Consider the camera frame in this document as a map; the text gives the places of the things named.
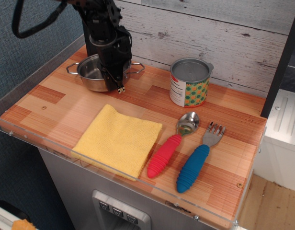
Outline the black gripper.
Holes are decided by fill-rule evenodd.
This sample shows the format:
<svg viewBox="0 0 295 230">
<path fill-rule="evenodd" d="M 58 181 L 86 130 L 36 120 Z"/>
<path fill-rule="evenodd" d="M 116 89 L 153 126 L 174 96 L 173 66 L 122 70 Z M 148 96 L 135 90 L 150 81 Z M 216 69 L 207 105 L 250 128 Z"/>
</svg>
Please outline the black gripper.
<svg viewBox="0 0 295 230">
<path fill-rule="evenodd" d="M 109 92 L 125 92 L 123 85 L 124 65 L 132 58 L 132 36 L 124 26 L 114 29 L 111 37 L 89 37 L 96 47 L 101 65 L 105 68 L 103 78 Z"/>
</svg>

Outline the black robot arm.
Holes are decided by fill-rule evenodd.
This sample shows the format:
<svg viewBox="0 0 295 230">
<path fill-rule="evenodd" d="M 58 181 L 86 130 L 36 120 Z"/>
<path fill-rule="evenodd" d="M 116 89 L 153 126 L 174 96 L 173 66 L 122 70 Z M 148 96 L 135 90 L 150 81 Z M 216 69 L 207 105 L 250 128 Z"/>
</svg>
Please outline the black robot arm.
<svg viewBox="0 0 295 230">
<path fill-rule="evenodd" d="M 77 74 L 95 92 L 125 91 L 131 67 L 132 37 L 119 24 L 122 16 L 112 0 L 65 0 L 78 11 L 88 30 L 85 40 L 94 54 L 78 63 Z"/>
</svg>

